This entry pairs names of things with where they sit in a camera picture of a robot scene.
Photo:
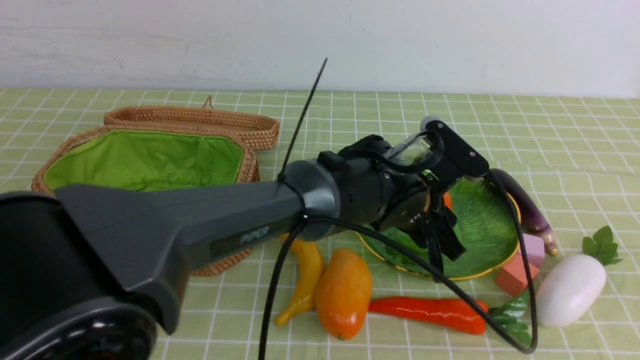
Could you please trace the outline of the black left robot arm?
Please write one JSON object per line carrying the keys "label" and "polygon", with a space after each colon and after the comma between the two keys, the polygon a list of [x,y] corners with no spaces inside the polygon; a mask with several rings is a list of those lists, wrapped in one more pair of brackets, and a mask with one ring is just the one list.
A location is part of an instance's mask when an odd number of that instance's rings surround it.
{"label": "black left robot arm", "polygon": [[371,135],[284,166],[272,182],[142,192],[72,184],[1,194],[1,358],[147,360],[172,333],[190,273],[289,233],[425,229],[466,142]]}

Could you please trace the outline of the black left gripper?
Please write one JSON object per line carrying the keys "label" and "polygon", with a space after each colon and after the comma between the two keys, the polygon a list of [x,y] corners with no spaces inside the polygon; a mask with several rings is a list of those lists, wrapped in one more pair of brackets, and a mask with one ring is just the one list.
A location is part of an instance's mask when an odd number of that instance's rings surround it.
{"label": "black left gripper", "polygon": [[372,228],[377,231],[416,230],[414,242],[427,251],[430,264],[442,272],[442,255],[456,261],[467,251],[455,232],[457,216],[445,210],[444,197],[453,187],[453,178],[438,178],[426,171],[398,175],[393,178],[393,185],[390,202],[379,219],[373,221]]}

